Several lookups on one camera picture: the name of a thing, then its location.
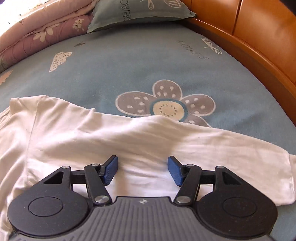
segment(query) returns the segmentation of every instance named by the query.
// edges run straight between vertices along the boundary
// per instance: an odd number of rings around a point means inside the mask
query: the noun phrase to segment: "diamond logo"
[[[148,203],[148,201],[146,199],[142,199],[142,200],[139,201],[139,203],[146,204],[146,203]]]

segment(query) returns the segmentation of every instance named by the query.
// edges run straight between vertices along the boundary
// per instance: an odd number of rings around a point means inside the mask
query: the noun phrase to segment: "wooden headboard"
[[[197,14],[183,24],[243,64],[296,126],[296,16],[280,0],[183,2]]]

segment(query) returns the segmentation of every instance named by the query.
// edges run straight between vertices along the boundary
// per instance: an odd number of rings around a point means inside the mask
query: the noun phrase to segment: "pillowcase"
[[[172,21],[195,15],[180,0],[100,0],[87,33],[114,24]]]

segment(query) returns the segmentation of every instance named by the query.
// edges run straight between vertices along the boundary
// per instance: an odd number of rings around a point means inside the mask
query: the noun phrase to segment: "blue rubber fingertip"
[[[178,165],[170,157],[168,158],[168,171],[170,172],[176,185],[181,187],[184,182],[184,177],[182,177],[180,167],[178,167]]]
[[[104,185],[109,185],[118,170],[118,157],[116,156],[105,169],[103,176]]]

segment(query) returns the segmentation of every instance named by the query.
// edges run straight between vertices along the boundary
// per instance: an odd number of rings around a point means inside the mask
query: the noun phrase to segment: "white shirt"
[[[214,170],[223,165],[276,205],[295,201],[296,156],[271,143],[221,129],[155,115],[129,118],[96,113],[47,96],[12,98],[0,114],[0,240],[11,232],[10,202],[61,166],[83,169],[119,158],[107,187],[116,196],[170,196],[178,192],[167,159]],[[199,198],[211,192],[202,185]],[[84,185],[75,191],[87,195]]]

